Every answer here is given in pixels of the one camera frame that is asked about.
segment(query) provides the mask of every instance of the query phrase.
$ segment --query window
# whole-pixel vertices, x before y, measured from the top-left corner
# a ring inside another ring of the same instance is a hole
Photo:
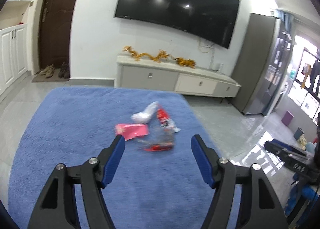
[[[302,70],[305,64],[313,65],[318,58],[311,54],[310,52],[304,50],[302,58],[300,61],[299,70],[295,81],[292,84],[288,96],[294,100],[300,107],[310,116],[311,119],[316,123],[316,117],[320,112],[320,92],[316,94],[316,87],[319,81],[319,75],[316,77],[314,85],[311,89],[310,76],[308,76],[305,82],[305,88],[301,88],[301,84],[305,78],[305,75],[302,74]]]

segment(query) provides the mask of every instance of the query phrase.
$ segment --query blue carpet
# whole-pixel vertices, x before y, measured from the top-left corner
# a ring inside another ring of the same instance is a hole
[[[34,204],[57,163],[80,165],[97,156],[115,137],[117,123],[132,123],[130,116],[158,101],[181,131],[175,148],[145,152],[136,140],[126,148],[115,177],[102,192],[117,229],[199,229],[214,191],[202,180],[191,152],[191,137],[200,134],[216,147],[181,95],[161,91],[63,87],[47,95],[32,117],[14,157],[9,181],[9,213],[26,229]],[[158,126],[150,122],[150,136]],[[236,188],[228,228],[235,228],[240,201]],[[79,218],[88,228],[76,187]]]

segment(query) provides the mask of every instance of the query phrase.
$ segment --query sneaker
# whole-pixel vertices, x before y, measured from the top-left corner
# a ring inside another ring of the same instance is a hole
[[[47,73],[45,74],[45,78],[50,78],[53,76],[53,73],[54,73],[54,66],[51,65],[49,70],[47,71]]]
[[[43,70],[40,72],[40,75],[41,75],[41,76],[44,76],[44,75],[48,72],[48,70],[50,69],[51,66],[47,66],[45,69],[43,69]]]
[[[63,78],[65,78],[65,79],[69,79],[69,78],[70,78],[69,64],[68,64],[68,67],[67,67],[67,69],[66,69],[66,72],[64,73]]]
[[[62,63],[61,68],[60,68],[60,72],[58,74],[59,78],[63,78],[64,77],[64,74],[65,74],[65,72],[67,70],[67,66],[68,66],[68,64],[66,64],[65,62]]]

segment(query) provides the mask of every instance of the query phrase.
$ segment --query brown door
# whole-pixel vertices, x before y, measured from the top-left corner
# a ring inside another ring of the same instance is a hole
[[[39,30],[40,68],[69,62],[69,43],[76,0],[44,0]]]

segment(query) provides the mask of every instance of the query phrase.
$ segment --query blue gripper pad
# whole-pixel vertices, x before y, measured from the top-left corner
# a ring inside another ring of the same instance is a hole
[[[276,143],[276,144],[279,144],[281,147],[284,147],[284,148],[288,149],[289,151],[292,150],[292,147],[291,147],[290,145],[285,144],[285,143],[283,143],[283,142],[281,142],[281,141],[278,141],[278,140],[276,140],[276,139],[273,139],[271,142]]]
[[[101,181],[104,187],[112,182],[112,179],[115,176],[116,170],[121,160],[122,154],[124,152],[124,148],[125,140],[124,137],[121,136],[111,156],[109,157],[108,162],[104,166],[104,176]]]
[[[193,136],[191,139],[191,150],[196,159],[204,182],[206,182],[212,188],[214,186],[212,166],[195,136]]]

